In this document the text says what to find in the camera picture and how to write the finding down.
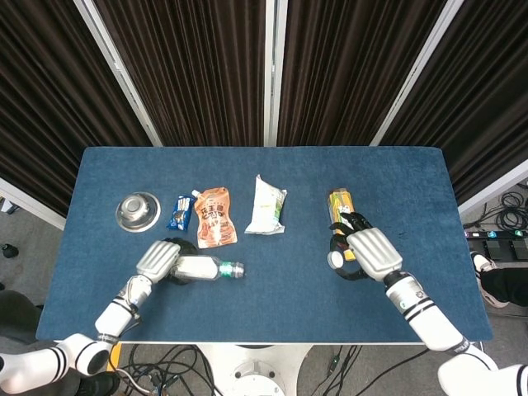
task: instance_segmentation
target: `stainless steel bowl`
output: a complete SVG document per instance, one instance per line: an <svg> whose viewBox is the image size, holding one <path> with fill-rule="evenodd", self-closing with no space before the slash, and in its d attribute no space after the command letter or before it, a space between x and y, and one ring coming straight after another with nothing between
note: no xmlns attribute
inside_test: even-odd
<svg viewBox="0 0 528 396"><path fill-rule="evenodd" d="M158 198L148 192L135 192L119 203L115 219L122 229L141 233L156 224L160 213Z"/></svg>

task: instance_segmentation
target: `clear plastic bottle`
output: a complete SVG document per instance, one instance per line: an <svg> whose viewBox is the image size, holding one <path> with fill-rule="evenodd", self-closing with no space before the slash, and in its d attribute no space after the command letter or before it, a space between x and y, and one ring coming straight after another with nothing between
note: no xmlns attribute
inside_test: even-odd
<svg viewBox="0 0 528 396"><path fill-rule="evenodd" d="M171 269L171 276L179 279L216 281L218 278L242 278L241 262L225 262L213 256L179 256Z"/></svg>

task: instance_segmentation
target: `blue table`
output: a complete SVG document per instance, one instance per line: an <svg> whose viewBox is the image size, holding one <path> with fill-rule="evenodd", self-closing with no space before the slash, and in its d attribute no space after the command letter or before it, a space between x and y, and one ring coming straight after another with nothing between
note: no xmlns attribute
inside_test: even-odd
<svg viewBox="0 0 528 396"><path fill-rule="evenodd" d="M284 234L249 235L255 176L288 190ZM157 239L196 243L166 228L178 194L226 186L238 243L208 249L243 262L242 280L156 285L141 309L138 342L417 342L372 280L350 282L327 264L328 192L351 191L356 209L382 229L456 327L471 340L492 334L441 151L407 147L88 148L82 158L39 339L81 332L135 273ZM134 191L159 198L160 220L143 233L116 223Z"/></svg>

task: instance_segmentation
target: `curtain fold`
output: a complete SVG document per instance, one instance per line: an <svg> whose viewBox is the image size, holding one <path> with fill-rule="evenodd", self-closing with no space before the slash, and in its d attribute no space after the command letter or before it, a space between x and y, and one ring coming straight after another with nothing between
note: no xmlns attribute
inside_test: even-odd
<svg viewBox="0 0 528 396"><path fill-rule="evenodd" d="M277 144L369 144L444 3L289 0Z"/></svg>
<svg viewBox="0 0 528 396"><path fill-rule="evenodd" d="M265 0L96 0L166 145L262 144Z"/></svg>
<svg viewBox="0 0 528 396"><path fill-rule="evenodd" d="M61 215L87 146L150 145L73 2L1 1L0 177Z"/></svg>
<svg viewBox="0 0 528 396"><path fill-rule="evenodd" d="M466 0L382 144L443 150L459 203L528 159L528 2Z"/></svg>

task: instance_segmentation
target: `food package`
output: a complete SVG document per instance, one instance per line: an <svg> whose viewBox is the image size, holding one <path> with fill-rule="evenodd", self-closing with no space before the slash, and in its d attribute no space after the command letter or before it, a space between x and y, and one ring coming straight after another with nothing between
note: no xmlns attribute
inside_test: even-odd
<svg viewBox="0 0 528 396"><path fill-rule="evenodd" d="M354 212L354 204L352 204L352 197L350 192L346 188L337 188L330 191L328 195L328 211L330 212L330 220L334 223L344 223L345 225L352 228L348 220L341 216L341 213L352 213ZM334 229L333 233L343 234L340 230ZM356 260L352 250L347 249L343 252L345 260L352 261Z"/></svg>
<svg viewBox="0 0 528 396"><path fill-rule="evenodd" d="M189 221L191 220L192 205L195 203L194 196L178 196L178 200L174 205L172 216L168 222L168 229L180 229L187 231Z"/></svg>
<svg viewBox="0 0 528 396"><path fill-rule="evenodd" d="M261 175L257 175L253 215L245 233L284 233L285 226L279 223L279 219L286 194L286 190L267 184L261 179Z"/></svg>
<svg viewBox="0 0 528 396"><path fill-rule="evenodd" d="M200 193L192 192L196 198L195 211L200 219L198 225L198 248L215 248L237 242L237 231L229 218L229 191L225 187L211 188Z"/></svg>

